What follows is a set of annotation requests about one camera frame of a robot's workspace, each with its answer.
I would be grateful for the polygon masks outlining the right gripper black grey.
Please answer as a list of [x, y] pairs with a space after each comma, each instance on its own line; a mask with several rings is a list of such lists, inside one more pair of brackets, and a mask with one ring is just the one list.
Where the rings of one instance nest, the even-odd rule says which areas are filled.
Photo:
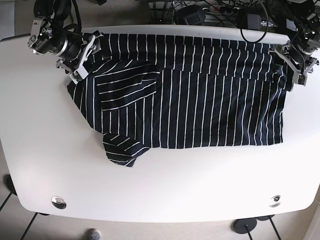
[[101, 38], [103, 36], [99, 31], [80, 35], [75, 35], [73, 32], [67, 33], [61, 40], [62, 46], [58, 47], [55, 53], [55, 56], [59, 57], [56, 67], [64, 69], [68, 75], [80, 66], [86, 69], [85, 62], [102, 49]]

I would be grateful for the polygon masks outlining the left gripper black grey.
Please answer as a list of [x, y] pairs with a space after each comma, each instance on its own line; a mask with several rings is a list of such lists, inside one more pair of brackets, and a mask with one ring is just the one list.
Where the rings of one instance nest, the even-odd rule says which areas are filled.
[[305, 46], [288, 41], [286, 44], [276, 44], [271, 48], [271, 52], [283, 60], [294, 73], [308, 76], [313, 72], [314, 65], [319, 65], [319, 60], [312, 57], [319, 48], [319, 43], [313, 39], [308, 40]]

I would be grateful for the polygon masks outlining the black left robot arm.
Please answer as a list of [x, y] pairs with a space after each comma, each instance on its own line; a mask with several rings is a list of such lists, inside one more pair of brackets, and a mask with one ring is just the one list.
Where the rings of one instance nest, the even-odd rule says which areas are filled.
[[292, 81], [305, 85], [307, 74], [319, 61], [312, 57], [320, 48], [320, 17], [312, 0], [266, 0], [268, 18], [277, 25], [277, 32], [287, 35], [286, 44], [278, 44], [274, 52], [293, 71]]

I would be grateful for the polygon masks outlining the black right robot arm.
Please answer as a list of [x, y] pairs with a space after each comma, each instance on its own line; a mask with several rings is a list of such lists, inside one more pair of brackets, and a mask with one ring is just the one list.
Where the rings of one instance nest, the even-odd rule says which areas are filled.
[[36, 55], [53, 55], [62, 68], [78, 83], [90, 70], [85, 63], [101, 49], [101, 32], [82, 32], [82, 21], [75, 0], [37, 0], [28, 47]]

